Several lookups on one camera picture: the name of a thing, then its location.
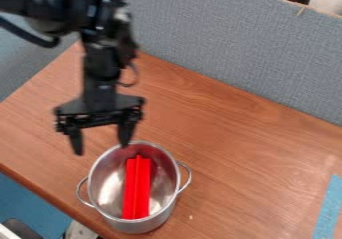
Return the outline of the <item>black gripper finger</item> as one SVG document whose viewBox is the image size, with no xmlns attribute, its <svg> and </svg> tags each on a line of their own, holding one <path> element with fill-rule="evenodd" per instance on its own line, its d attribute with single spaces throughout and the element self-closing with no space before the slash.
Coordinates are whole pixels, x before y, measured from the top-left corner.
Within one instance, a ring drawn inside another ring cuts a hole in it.
<svg viewBox="0 0 342 239">
<path fill-rule="evenodd" d="M 120 146 L 125 148 L 133 136 L 136 124 L 138 122 L 138 113 L 134 111 L 125 112 L 117 122 L 117 139 Z"/>
<path fill-rule="evenodd" d="M 81 130 L 77 127 L 69 127 L 67 130 L 67 137 L 70 146 L 73 149 L 73 153 L 78 156 L 82 155 L 82 134 Z"/>
</svg>

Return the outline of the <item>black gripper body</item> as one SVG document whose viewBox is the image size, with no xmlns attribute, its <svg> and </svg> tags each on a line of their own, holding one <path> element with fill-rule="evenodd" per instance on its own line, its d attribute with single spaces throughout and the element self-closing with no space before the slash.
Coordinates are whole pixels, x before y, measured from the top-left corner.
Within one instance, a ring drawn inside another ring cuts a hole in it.
<svg viewBox="0 0 342 239">
<path fill-rule="evenodd" d="M 55 131 L 67 134 L 67 127 L 78 129 L 116 124 L 125 112 L 138 113 L 138 121 L 142 118 L 144 98 L 132 95 L 117 94 L 112 102 L 98 109 L 93 105 L 86 106 L 77 98 L 57 106 L 53 110 Z"/>
</svg>

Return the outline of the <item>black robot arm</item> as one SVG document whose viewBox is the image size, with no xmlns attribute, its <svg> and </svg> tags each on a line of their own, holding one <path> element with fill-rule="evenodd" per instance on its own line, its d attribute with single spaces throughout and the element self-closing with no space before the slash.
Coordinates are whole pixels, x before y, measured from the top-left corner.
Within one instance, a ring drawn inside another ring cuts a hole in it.
<svg viewBox="0 0 342 239">
<path fill-rule="evenodd" d="M 25 41 L 53 48 L 59 38 L 79 36 L 82 92 L 53 110 L 55 131 L 69 137 L 73 153 L 82 153 L 84 128 L 114 124 L 118 146 L 129 144 L 141 119 L 144 98 L 116 91 L 121 70 L 134 69 L 137 45 L 124 0 L 0 0 L 0 27 Z"/>
</svg>

